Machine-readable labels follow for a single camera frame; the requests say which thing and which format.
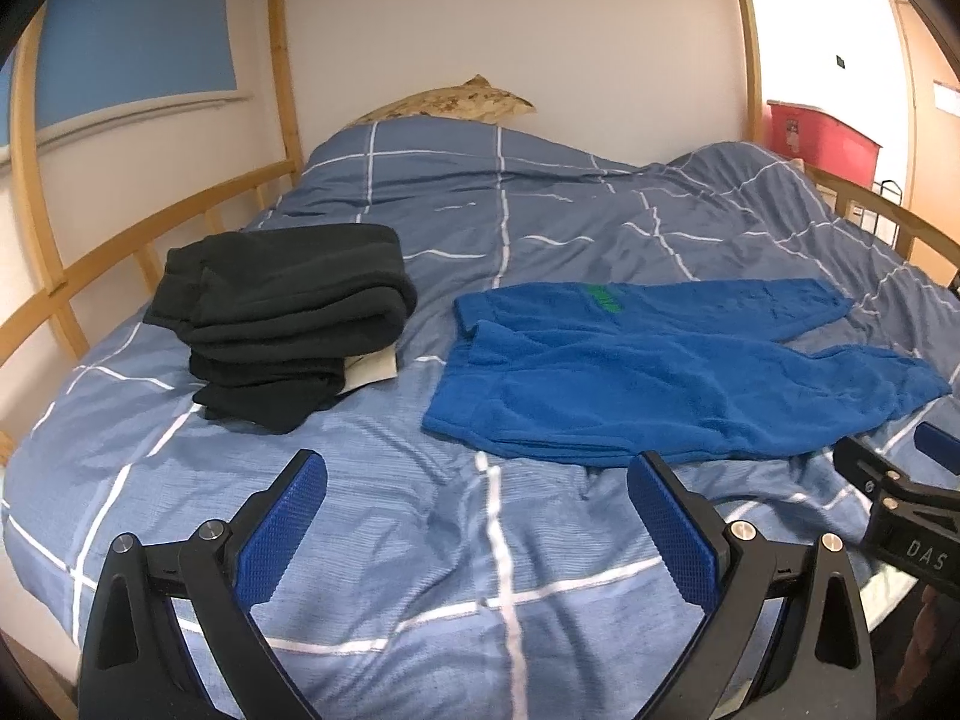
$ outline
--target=wooden post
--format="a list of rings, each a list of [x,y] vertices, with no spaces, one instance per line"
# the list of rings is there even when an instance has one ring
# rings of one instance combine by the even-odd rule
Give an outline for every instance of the wooden post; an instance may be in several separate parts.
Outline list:
[[[160,279],[163,276],[163,266],[160,264],[160,257],[157,257],[157,250],[153,244],[147,244],[133,252],[133,259],[140,266],[140,273],[143,275],[143,282],[147,285],[147,292],[151,295],[157,291],[160,285]]]
[[[0,430],[0,466],[6,466],[7,461],[13,455],[13,450],[16,449],[16,444],[13,443],[13,439],[7,434]]]
[[[270,207],[270,204],[267,203],[267,196],[263,193],[263,184],[259,184],[256,188],[256,204],[260,206],[261,211]]]
[[[227,232],[227,228],[224,227],[224,218],[220,215],[219,208],[211,208],[208,211],[204,211],[203,220],[206,222],[206,229],[210,231],[210,234],[219,235],[222,232]]]
[[[17,44],[10,95],[10,161],[13,198],[32,269],[47,295],[52,295],[64,288],[66,276],[47,213],[37,157],[37,57],[45,13],[46,6],[37,12]],[[56,310],[50,323],[56,340],[74,360],[89,351],[90,344],[68,302]]]
[[[850,218],[850,198],[841,191],[837,193],[837,204],[833,207],[833,213],[840,218]]]
[[[747,60],[747,140],[763,142],[763,84],[760,74],[760,38],[754,0],[740,0],[743,46]]]
[[[915,240],[917,239],[904,230],[904,228],[899,227],[896,230],[896,243],[894,244],[894,251],[901,255],[904,260],[910,262],[910,255],[913,254],[913,242]]]
[[[287,159],[296,168],[291,175],[294,183],[304,169],[304,152],[299,141],[299,126],[296,123],[294,87],[290,77],[290,56],[287,52],[287,17],[284,0],[267,0],[267,16],[270,23],[270,57],[274,66],[274,86],[277,90],[277,113],[280,114],[280,132]]]

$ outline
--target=doorway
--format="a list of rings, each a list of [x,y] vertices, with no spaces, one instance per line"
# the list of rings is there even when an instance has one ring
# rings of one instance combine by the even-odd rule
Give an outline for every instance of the doorway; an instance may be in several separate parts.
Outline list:
[[[907,0],[890,0],[904,50],[909,146],[904,205],[960,240],[960,80]],[[949,285],[956,266],[922,241],[910,262]]]

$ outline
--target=wooden bed rail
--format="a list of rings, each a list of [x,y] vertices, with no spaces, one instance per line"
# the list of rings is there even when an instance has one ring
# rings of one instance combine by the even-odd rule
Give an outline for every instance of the wooden bed rail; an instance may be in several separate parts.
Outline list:
[[[899,232],[896,233],[894,250],[904,260],[910,259],[914,241],[920,240],[960,269],[960,244],[928,221],[922,220],[918,215],[879,194],[826,170],[820,170],[819,167],[806,165],[805,172],[814,183],[837,193],[835,210],[839,217],[849,218],[851,205],[858,205],[896,223],[899,226]]]
[[[61,285],[56,290],[40,290],[0,325],[0,365],[3,365],[40,325],[49,322],[67,308],[70,298],[128,257],[136,259],[144,282],[152,293],[163,272],[154,250],[154,241],[157,238],[199,215],[204,215],[208,226],[212,226],[212,218],[219,220],[216,206],[246,191],[257,192],[257,201],[262,208],[265,205],[263,185],[283,175],[295,174],[294,163],[289,160],[251,170],[222,184],[198,191],[197,194],[157,211],[103,242],[73,265],[64,268]],[[65,351],[74,356],[72,347],[65,348]],[[0,464],[2,457],[3,437],[0,437]]]

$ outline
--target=red container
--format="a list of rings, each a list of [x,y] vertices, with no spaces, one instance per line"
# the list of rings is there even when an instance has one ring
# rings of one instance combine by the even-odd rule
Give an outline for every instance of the red container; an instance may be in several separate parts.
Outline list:
[[[800,157],[866,189],[874,186],[880,144],[829,113],[809,105],[770,100],[770,151]]]

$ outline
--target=bunk bed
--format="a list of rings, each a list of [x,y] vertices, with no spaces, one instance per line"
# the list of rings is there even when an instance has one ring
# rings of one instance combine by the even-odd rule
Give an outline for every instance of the bunk bed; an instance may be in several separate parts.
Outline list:
[[[489,707],[514,718],[632,716],[697,615],[671,589],[648,536],[623,506],[622,474],[501,464],[419,432],[452,338],[453,296],[561,277],[825,278],[859,311],[804,336],[802,345],[894,348],[924,358],[954,385],[960,301],[906,261],[920,240],[960,268],[960,245],[878,194],[791,165],[757,144],[762,104],[751,0],[740,0],[745,143],[647,167],[497,125],[420,117],[349,127],[304,159],[283,4],[268,0],[286,158],[181,200],[71,264],[56,248],[37,159],[32,110],[42,10],[23,33],[11,99],[13,194],[42,287],[0,325],[0,364],[49,323],[77,367],[18,447],[0,433],[0,459],[13,458],[2,514],[21,581],[79,644],[113,536],[130,530],[145,542],[183,538],[182,528],[227,517],[304,442],[318,442],[342,488],[328,498],[277,603],[254,616],[323,716],[338,716],[338,707],[371,718],[493,716]],[[370,172],[388,158],[392,178]],[[472,196],[448,207],[437,187],[481,163],[479,186],[458,188],[458,196]],[[520,177],[511,193],[527,195],[509,230],[497,190],[505,175]],[[282,178],[291,190],[270,204],[262,188]],[[411,178],[424,189],[402,199],[397,187]],[[358,200],[344,200],[343,186]],[[818,188],[835,197],[833,210]],[[223,230],[218,206],[247,191],[260,203],[251,229],[358,217],[393,226],[421,293],[398,347],[400,379],[360,392],[285,437],[195,418],[196,381],[172,336],[136,316],[91,349],[70,304],[127,258],[136,260],[150,295],[163,271],[155,240],[198,215],[211,232]],[[894,247],[851,221],[856,209],[894,221]],[[469,243],[455,234],[464,228],[477,231]],[[924,418],[960,433],[960,403],[947,396],[884,425],[869,442],[914,478],[953,484],[911,445]],[[690,464],[679,475],[728,520],[749,519],[770,538],[811,541],[829,531],[856,543],[866,527],[867,509],[832,471],[829,452],[766,464]],[[363,536],[352,541],[352,533]],[[854,568],[875,626],[913,583],[860,555]],[[188,608],[178,612],[211,696],[229,710],[199,627]],[[618,635],[624,619],[635,621],[630,637]],[[761,650],[758,638],[755,659]],[[743,664],[741,683],[751,665]],[[420,679],[397,685],[391,675],[398,669],[436,675],[434,695],[416,692]]]

